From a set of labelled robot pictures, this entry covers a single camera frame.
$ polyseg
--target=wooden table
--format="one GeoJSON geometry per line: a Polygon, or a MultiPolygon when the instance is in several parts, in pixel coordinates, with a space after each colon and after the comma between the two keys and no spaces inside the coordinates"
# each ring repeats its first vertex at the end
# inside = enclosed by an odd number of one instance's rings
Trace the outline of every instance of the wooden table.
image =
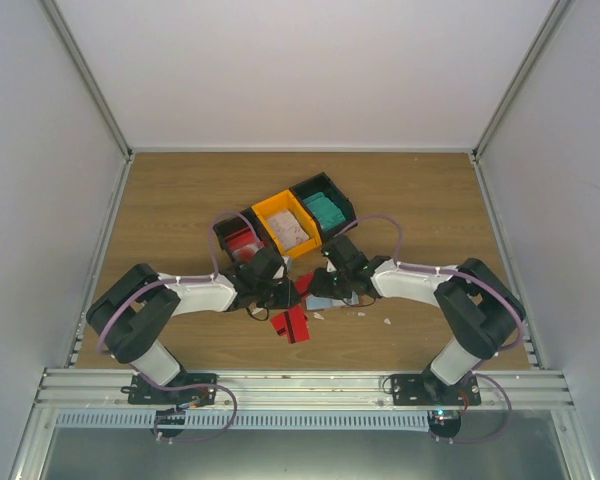
{"type": "MultiPolygon", "coordinates": [[[[504,270],[466,155],[379,153],[181,153],[136,157],[102,270],[97,296],[136,263],[176,275],[210,272],[206,233],[213,216],[242,210],[319,172],[352,201],[358,216],[384,213],[404,228],[400,260],[450,265],[484,260],[504,270]]],[[[369,220],[350,233],[368,257],[390,255],[396,231],[369,220]]],[[[220,252],[221,266],[229,263],[220,252]]],[[[324,264],[317,251],[294,262],[300,275],[324,264]]],[[[311,312],[311,340],[289,345],[269,322],[244,311],[172,318],[160,340],[191,369],[422,369],[451,338],[439,309],[396,299],[311,312]]],[[[95,352],[87,326],[78,368],[122,367],[95,352]]],[[[522,347],[487,363],[526,369],[522,347]]]]}

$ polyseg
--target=black stripe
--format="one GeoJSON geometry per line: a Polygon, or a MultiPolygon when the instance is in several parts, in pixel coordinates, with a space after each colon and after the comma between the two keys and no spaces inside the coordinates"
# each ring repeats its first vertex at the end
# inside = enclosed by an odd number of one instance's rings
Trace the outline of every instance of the black stripe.
{"type": "Polygon", "coordinates": [[[284,319],[287,322],[287,335],[289,335],[289,340],[291,340],[291,343],[296,343],[296,336],[293,334],[293,325],[291,325],[291,315],[289,315],[289,310],[284,312],[284,319]]]}

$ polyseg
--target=white item in bin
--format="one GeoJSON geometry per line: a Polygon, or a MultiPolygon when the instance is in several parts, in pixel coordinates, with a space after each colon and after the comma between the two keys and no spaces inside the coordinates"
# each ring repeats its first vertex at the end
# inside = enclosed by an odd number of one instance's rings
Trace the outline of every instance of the white item in bin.
{"type": "Polygon", "coordinates": [[[284,250],[291,250],[309,240],[309,235],[289,210],[282,210],[270,216],[267,223],[284,250]]]}

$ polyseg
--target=black mounting bracket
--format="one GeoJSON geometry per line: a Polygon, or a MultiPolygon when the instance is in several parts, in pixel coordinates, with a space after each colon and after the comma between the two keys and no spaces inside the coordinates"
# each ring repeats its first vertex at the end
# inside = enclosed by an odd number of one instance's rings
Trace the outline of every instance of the black mounting bracket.
{"type": "Polygon", "coordinates": [[[435,401],[429,391],[425,388],[423,375],[420,373],[396,373],[391,375],[391,396],[396,406],[459,406],[463,407],[465,402],[468,406],[476,406],[482,403],[480,389],[476,377],[472,376],[465,382],[448,387],[441,399],[435,401]]]}
{"type": "MultiPolygon", "coordinates": [[[[215,373],[183,373],[178,377],[179,384],[192,385],[195,383],[218,383],[215,373]]],[[[134,375],[131,385],[122,387],[122,393],[128,394],[130,405],[182,405],[194,402],[197,407],[213,405],[216,391],[209,389],[191,388],[176,392],[165,392],[149,385],[140,375],[134,375]]]]}

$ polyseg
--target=white wall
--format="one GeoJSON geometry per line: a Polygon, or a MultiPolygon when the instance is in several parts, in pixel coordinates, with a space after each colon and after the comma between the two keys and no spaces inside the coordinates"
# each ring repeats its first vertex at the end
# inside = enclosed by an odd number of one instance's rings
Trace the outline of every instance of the white wall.
{"type": "Polygon", "coordinates": [[[600,0],[575,1],[483,161],[600,467],[600,0]]]}
{"type": "Polygon", "coordinates": [[[32,0],[0,0],[0,479],[60,366],[122,155],[32,0]]]}
{"type": "Polygon", "coordinates": [[[135,147],[475,146],[552,0],[60,0],[135,147]]]}

